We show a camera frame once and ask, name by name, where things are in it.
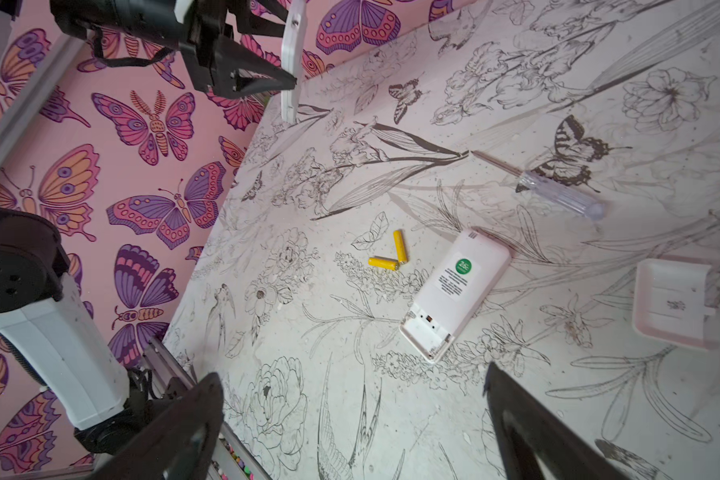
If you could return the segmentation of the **clear handle screwdriver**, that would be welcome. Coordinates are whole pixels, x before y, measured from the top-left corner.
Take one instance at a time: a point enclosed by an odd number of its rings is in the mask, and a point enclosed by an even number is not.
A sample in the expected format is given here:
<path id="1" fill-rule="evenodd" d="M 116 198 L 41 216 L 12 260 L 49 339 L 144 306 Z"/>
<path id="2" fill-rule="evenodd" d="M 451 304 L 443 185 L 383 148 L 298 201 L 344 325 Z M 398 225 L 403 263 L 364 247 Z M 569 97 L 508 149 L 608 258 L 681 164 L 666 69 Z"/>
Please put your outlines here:
<path id="1" fill-rule="evenodd" d="M 518 186 L 526 188 L 549 202 L 593 221 L 599 221 L 605 217 L 606 205 L 591 195 L 540 174 L 520 170 L 482 152 L 470 150 L 469 153 L 475 158 L 513 175 L 517 179 Z"/>

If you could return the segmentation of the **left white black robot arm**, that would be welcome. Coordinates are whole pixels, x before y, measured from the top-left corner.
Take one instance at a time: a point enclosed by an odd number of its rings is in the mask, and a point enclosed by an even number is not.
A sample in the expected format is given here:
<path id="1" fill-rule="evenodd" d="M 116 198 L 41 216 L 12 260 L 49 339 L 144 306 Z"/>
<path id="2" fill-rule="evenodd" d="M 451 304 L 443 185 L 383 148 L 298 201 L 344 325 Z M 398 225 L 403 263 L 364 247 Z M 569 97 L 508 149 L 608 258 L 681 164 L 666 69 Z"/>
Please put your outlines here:
<path id="1" fill-rule="evenodd" d="M 305 6 L 266 3 L 269 19 L 245 1 L 55 1 L 61 30 L 103 53 L 103 29 L 179 52 L 196 89 L 237 99 L 284 93 L 293 119 Z M 98 452 L 100 430 L 131 404 L 131 380 L 79 298 L 55 222 L 0 208 L 0 335 L 15 358 L 62 403 L 81 444 Z"/>

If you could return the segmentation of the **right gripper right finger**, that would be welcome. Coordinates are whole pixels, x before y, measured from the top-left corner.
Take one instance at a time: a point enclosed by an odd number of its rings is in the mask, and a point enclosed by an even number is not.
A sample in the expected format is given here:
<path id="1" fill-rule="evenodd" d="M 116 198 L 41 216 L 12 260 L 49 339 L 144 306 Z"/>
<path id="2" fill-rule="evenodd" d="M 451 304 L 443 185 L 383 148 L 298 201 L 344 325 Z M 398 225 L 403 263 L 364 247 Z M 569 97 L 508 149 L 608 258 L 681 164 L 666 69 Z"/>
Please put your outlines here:
<path id="1" fill-rule="evenodd" d="M 508 479 L 625 477 L 495 363 L 483 395 Z"/>

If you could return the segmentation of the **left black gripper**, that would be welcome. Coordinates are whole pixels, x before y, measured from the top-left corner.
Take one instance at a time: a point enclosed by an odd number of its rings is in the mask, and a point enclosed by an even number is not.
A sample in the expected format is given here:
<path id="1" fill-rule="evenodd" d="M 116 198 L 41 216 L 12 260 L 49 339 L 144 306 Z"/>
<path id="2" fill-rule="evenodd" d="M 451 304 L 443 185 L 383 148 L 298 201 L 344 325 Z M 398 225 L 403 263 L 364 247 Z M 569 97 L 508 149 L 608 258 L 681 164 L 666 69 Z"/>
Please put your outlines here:
<path id="1" fill-rule="evenodd" d="M 88 40 L 94 58 L 105 66 L 149 66 L 181 53 L 192 85 L 225 99 L 293 90 L 297 79 L 225 36 L 227 10 L 243 35 L 283 36 L 285 25 L 263 18 L 268 13 L 286 21 L 288 10 L 277 0 L 52 1 L 51 13 L 63 33 Z M 161 48 L 148 59 L 108 58 L 104 31 L 119 31 Z"/>

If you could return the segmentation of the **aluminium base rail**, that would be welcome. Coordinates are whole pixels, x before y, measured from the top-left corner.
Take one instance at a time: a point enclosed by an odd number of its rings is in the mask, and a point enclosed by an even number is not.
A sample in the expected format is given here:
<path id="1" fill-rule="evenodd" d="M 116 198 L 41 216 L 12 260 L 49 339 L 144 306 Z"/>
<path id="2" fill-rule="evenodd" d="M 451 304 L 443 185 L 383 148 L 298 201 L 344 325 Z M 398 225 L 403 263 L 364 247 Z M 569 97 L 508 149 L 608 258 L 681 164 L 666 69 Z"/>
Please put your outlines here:
<path id="1" fill-rule="evenodd" d="M 152 374 L 153 391 L 166 409 L 144 431 L 145 468 L 139 479 L 269 479 L 223 419 L 221 381 L 212 374 L 196 379 L 158 340 L 148 343 L 143 356 Z"/>

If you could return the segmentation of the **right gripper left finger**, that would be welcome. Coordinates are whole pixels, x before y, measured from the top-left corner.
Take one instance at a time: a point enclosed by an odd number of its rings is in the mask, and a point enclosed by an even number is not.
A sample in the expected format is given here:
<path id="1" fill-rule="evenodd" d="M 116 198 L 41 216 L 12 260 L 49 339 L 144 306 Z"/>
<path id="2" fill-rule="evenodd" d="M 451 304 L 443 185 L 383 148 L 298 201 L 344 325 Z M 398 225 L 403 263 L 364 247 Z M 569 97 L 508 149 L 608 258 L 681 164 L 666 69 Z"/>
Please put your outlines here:
<path id="1" fill-rule="evenodd" d="M 210 373 L 89 477 L 205 479 L 223 423 L 222 404 L 220 377 Z"/>

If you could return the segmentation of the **white battery cover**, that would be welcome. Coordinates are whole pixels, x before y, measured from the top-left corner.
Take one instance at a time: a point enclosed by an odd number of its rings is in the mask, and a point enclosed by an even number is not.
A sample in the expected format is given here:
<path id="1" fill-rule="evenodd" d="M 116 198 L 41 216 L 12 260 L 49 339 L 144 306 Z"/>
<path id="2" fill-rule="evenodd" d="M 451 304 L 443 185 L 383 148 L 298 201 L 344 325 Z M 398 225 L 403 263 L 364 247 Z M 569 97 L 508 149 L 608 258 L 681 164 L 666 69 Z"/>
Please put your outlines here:
<path id="1" fill-rule="evenodd" d="M 707 324 L 717 310 L 706 304 L 709 264 L 645 259 L 637 264 L 632 326 L 639 335 L 678 347 L 711 351 L 720 339 Z"/>

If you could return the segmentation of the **white remote control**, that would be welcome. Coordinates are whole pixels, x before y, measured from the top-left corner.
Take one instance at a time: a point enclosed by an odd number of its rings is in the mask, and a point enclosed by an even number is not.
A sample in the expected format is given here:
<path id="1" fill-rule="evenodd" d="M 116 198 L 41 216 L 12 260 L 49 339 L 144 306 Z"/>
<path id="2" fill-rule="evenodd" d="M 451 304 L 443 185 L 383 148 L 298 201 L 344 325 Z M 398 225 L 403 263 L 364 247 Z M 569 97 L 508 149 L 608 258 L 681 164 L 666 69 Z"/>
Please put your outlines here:
<path id="1" fill-rule="evenodd" d="M 399 326 L 434 364 L 454 344 L 512 260 L 505 244 L 476 229 L 462 231 L 430 274 Z"/>

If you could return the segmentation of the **yellow battery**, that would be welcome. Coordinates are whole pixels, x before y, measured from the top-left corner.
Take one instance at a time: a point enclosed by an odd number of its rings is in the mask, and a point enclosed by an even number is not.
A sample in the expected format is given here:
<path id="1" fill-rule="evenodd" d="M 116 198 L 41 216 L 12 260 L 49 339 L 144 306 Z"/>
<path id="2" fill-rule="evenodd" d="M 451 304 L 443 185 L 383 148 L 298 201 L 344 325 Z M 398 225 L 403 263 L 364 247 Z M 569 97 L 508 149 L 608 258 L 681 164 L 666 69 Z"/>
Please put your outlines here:
<path id="1" fill-rule="evenodd" d="M 383 257 L 370 257 L 368 259 L 368 264 L 376 268 L 382 268 L 392 271 L 396 271 L 400 267 L 400 263 L 397 260 Z"/>
<path id="2" fill-rule="evenodd" d="M 406 248 L 403 232 L 401 230 L 396 230 L 393 234 L 393 238 L 394 238 L 394 243 L 395 243 L 397 261 L 400 264 L 407 263 L 408 262 L 408 253 L 407 253 L 407 248 Z"/>

